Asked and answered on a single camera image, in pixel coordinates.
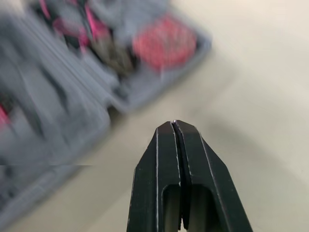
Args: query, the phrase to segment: tool case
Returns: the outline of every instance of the tool case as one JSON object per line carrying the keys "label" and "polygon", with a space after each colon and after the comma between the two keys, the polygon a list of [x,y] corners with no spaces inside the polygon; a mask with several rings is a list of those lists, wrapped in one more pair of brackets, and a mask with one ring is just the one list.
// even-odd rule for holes
{"label": "tool case", "polygon": [[14,102],[0,128],[1,230],[79,169],[73,161],[107,133],[110,118],[16,18],[0,19],[0,60],[0,93]]}
{"label": "tool case", "polygon": [[[73,161],[108,133],[109,107],[128,113],[146,105],[199,64],[211,48],[210,37],[167,2],[117,4],[122,6],[114,5],[122,16],[119,21],[100,12],[104,2],[92,0],[89,5],[113,27],[113,39],[120,46],[131,49],[135,37],[168,14],[196,34],[194,54],[184,64],[160,71],[140,60],[133,73],[119,78],[90,49],[69,50],[42,20],[37,4],[30,5],[22,17],[0,19],[0,39],[5,41],[0,41],[5,44],[0,47],[0,81],[10,87],[4,90],[18,103],[9,122],[0,127],[0,165],[9,167],[0,174],[0,230],[79,169]],[[19,79],[7,83],[1,79],[6,75]]]}
{"label": "tool case", "polygon": [[[53,4],[63,1],[46,0],[47,3]],[[155,99],[163,90],[199,64],[211,48],[210,36],[183,14],[169,7],[167,1],[160,3],[152,0],[116,0],[109,2],[109,8],[104,5],[105,1],[90,0],[90,8],[107,26],[112,27],[114,39],[122,47],[131,48],[134,37],[166,14],[182,22],[197,36],[196,51],[183,65],[155,71],[147,63],[140,61],[132,74],[119,80],[117,73],[101,63],[90,50],[82,54],[69,51],[62,39],[57,37],[40,17],[38,13],[40,5],[38,3],[31,5],[25,12],[23,27],[31,30],[34,36],[39,37],[71,69],[79,66],[84,72],[89,73],[92,77],[90,79],[82,74],[76,75],[76,78],[101,104],[106,104],[105,96],[108,95],[109,104],[121,113],[130,112]],[[70,14],[73,15],[70,11],[66,11],[66,15]]]}

